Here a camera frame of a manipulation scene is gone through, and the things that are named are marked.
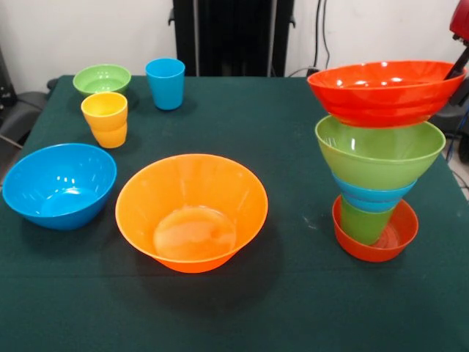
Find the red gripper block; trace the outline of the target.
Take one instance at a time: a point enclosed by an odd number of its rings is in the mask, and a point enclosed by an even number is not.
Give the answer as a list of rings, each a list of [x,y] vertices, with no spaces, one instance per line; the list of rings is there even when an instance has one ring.
[[[453,33],[453,39],[461,41],[468,46],[469,34],[469,0],[460,0],[454,14],[451,17],[449,30]],[[451,67],[445,76],[445,80],[455,78],[462,75],[463,70],[469,60],[469,47],[466,47],[461,56]],[[462,83],[458,86],[456,92],[452,95],[453,106],[463,106],[468,100],[469,95],[469,77],[466,76]]]

